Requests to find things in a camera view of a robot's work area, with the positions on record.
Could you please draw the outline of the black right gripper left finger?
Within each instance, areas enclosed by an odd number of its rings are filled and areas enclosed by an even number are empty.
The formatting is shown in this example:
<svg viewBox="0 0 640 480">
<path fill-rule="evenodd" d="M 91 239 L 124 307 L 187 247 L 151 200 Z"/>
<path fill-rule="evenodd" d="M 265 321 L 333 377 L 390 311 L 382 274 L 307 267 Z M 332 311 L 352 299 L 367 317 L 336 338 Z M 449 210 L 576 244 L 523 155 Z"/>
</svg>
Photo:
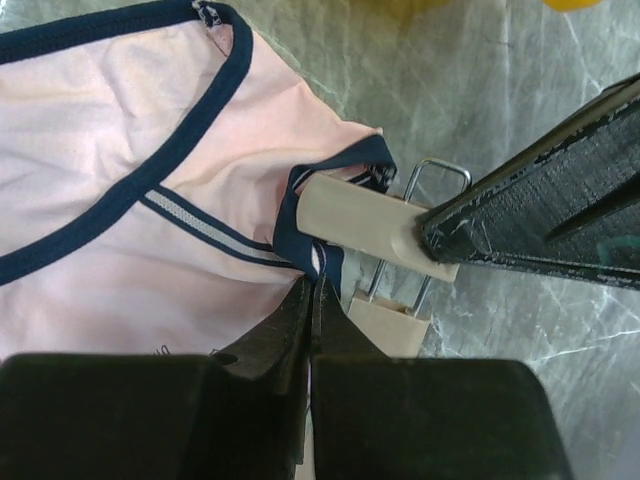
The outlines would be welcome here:
<svg viewBox="0 0 640 480">
<path fill-rule="evenodd" d="M 1 366 L 5 479 L 291 479 L 304 456 L 308 315 L 298 280 L 218 353 L 21 354 Z"/>
</svg>

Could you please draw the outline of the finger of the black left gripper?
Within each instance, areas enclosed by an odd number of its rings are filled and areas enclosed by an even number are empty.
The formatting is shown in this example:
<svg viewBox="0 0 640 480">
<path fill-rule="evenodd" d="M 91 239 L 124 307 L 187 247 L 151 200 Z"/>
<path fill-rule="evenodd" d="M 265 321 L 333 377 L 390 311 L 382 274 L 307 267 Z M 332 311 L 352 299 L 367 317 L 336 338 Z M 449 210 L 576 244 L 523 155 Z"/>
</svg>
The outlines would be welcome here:
<svg viewBox="0 0 640 480">
<path fill-rule="evenodd" d="M 619 81 L 464 193 L 418 218 L 421 250 L 639 287 L 639 77 Z"/>
</svg>

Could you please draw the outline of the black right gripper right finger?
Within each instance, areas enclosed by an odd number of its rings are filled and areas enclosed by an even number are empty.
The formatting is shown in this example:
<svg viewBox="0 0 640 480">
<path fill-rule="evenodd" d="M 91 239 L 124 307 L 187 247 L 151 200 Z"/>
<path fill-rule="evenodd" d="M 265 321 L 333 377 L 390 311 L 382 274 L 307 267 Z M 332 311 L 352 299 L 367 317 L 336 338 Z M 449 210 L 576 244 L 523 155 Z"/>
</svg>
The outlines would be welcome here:
<svg viewBox="0 0 640 480">
<path fill-rule="evenodd" d="M 391 358 L 328 278 L 311 307 L 319 479 L 569 479 L 546 395 L 516 360 Z"/>
</svg>

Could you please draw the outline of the beige clip hanger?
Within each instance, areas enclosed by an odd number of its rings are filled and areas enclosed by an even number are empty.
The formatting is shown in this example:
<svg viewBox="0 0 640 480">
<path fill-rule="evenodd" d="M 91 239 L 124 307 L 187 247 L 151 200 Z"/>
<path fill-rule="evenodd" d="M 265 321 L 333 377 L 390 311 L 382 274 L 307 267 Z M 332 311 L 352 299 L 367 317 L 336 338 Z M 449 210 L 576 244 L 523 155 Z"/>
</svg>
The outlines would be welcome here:
<svg viewBox="0 0 640 480">
<path fill-rule="evenodd" d="M 422 171 L 438 167 L 462 178 L 462 191 L 472 185 L 470 172 L 433 157 L 414 167 L 401 197 L 377 193 L 355 184 L 316 173 L 299 197 L 298 229 L 312 237 L 363 252 L 379 260 L 369 288 L 354 293 L 348 317 L 385 354 L 415 357 L 430 319 L 420 316 L 432 279 L 452 283 L 459 266 L 429 259 L 419 245 L 417 219 L 428 208 L 411 202 Z M 404 267 L 424 277 L 410 306 L 377 295 L 387 264 Z"/>
</svg>

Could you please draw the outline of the pink underwear navy trim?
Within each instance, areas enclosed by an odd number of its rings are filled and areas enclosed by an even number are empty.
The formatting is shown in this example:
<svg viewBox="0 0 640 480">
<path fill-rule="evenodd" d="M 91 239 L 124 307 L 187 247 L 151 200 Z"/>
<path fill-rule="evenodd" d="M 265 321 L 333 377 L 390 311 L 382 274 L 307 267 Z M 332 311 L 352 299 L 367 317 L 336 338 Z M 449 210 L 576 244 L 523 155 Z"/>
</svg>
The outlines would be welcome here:
<svg viewBox="0 0 640 480">
<path fill-rule="evenodd" d="M 296 225 L 316 173 L 377 193 L 382 133 L 237 11 L 155 1 L 1 37 L 1 366 L 215 354 L 343 251 Z"/>
</svg>

